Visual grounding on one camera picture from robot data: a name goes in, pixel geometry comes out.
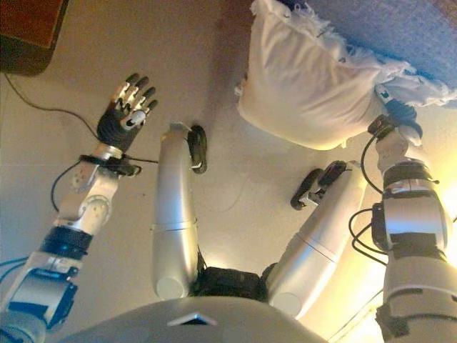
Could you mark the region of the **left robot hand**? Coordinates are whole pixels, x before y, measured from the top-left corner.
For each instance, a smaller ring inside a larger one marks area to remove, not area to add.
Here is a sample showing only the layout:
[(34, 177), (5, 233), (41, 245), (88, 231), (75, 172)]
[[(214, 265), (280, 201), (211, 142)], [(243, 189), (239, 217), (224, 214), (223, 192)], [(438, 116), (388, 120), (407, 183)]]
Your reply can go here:
[(151, 97), (156, 93), (154, 86), (145, 89), (147, 76), (134, 73), (126, 78), (106, 108), (97, 124), (100, 142), (126, 153), (137, 134), (146, 123), (146, 118), (158, 104)]

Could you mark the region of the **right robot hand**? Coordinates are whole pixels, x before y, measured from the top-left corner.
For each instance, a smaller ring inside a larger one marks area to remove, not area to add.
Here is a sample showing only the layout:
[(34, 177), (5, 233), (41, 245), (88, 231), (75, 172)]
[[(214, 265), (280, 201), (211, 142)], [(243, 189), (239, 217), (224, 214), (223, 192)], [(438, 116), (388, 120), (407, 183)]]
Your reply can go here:
[(417, 112), (412, 107), (402, 101), (394, 99), (386, 87), (382, 85), (375, 86), (375, 93), (383, 102), (388, 115), (398, 124), (409, 126), (416, 130), (419, 136), (422, 136), (423, 131), (421, 126), (417, 123)]

